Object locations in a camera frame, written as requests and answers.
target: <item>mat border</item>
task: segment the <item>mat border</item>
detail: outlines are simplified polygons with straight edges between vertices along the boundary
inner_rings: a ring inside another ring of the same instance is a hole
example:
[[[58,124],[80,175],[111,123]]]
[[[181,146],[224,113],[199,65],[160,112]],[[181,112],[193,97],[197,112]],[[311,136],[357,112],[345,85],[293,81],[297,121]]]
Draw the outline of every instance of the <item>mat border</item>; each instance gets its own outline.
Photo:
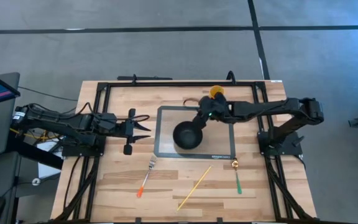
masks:
[[[161,120],[163,110],[178,110],[178,111],[192,111],[197,110],[195,106],[160,106],[157,110],[157,122],[155,127],[154,138],[154,154],[157,157],[162,158],[176,158],[176,159],[233,159],[236,156],[236,145],[234,143],[234,127],[233,124],[229,124],[229,142],[230,142],[230,155],[224,154],[180,154],[180,153],[167,153],[159,152],[160,147],[160,135],[161,135]]]

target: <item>black floor stripe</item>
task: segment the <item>black floor stripe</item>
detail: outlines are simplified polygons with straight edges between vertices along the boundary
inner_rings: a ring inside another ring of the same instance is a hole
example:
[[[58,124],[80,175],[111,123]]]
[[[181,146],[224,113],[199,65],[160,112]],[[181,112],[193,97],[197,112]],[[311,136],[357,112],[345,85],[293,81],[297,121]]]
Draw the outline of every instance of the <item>black floor stripe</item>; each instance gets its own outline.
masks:
[[[259,55],[260,62],[262,64],[263,78],[265,80],[269,80],[270,75],[269,75],[269,70],[267,68],[264,45],[262,43],[262,37],[260,36],[258,20],[257,20],[257,17],[256,17],[256,11],[255,11],[255,6],[254,6],[253,0],[248,0],[248,6],[249,6],[249,12],[251,14],[251,19],[252,19],[252,27],[254,28],[256,47],[257,47],[257,50],[258,50],[258,55]]]
[[[358,30],[354,26],[262,26],[259,30]]]
[[[0,30],[0,34],[90,34],[121,32],[184,32],[184,31],[242,31],[253,30],[249,26],[199,26],[199,27],[131,27],[90,29],[12,29]]]

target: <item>green-handled spoon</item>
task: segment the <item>green-handled spoon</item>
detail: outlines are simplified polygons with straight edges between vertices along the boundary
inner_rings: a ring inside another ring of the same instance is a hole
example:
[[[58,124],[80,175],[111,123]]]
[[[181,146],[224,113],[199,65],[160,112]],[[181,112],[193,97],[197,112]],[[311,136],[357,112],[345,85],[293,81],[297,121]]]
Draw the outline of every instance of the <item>green-handled spoon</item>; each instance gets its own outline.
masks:
[[[239,180],[239,174],[237,173],[237,168],[239,167],[239,161],[237,161],[237,159],[234,158],[233,162],[231,163],[231,166],[236,171],[237,193],[242,194],[241,184],[240,184],[240,180]]]

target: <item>white label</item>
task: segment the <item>white label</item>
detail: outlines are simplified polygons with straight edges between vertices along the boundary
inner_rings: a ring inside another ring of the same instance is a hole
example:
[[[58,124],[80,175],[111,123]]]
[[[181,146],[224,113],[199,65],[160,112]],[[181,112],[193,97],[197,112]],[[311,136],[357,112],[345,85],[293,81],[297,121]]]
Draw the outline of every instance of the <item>white label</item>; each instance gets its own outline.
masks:
[[[15,116],[24,116],[25,115],[25,113],[23,113],[23,112],[16,112],[15,113]]]
[[[213,159],[230,159],[230,156],[216,156],[216,155],[212,155]]]

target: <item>yellow object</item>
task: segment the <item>yellow object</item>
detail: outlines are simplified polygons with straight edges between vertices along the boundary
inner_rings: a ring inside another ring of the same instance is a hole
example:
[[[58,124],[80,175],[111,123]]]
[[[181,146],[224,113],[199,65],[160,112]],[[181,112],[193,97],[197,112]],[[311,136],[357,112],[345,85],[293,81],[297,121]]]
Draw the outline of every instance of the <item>yellow object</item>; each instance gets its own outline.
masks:
[[[191,190],[191,192],[189,193],[189,195],[187,195],[187,197],[182,201],[182,203],[179,205],[177,211],[179,211],[179,209],[185,204],[185,202],[187,201],[187,199],[189,199],[190,195],[193,193],[194,190],[196,190],[198,184],[200,184],[200,182],[204,179],[205,175],[208,173],[208,171],[211,169],[212,167],[209,166],[209,168],[205,171],[204,175],[199,179],[199,181],[197,182],[197,184],[193,187],[193,189]]]
[[[15,130],[13,128],[9,128],[9,130],[13,131],[14,133],[17,133],[19,134],[19,131],[18,130]],[[31,134],[24,134],[25,136],[28,136],[28,137],[31,137],[31,138],[35,138],[35,139],[49,139],[47,137],[35,137],[35,136],[32,136]]]
[[[217,93],[224,94],[223,87],[218,86],[218,85],[212,86],[211,89],[209,90],[209,97],[211,97],[213,99],[215,94],[217,94]]]

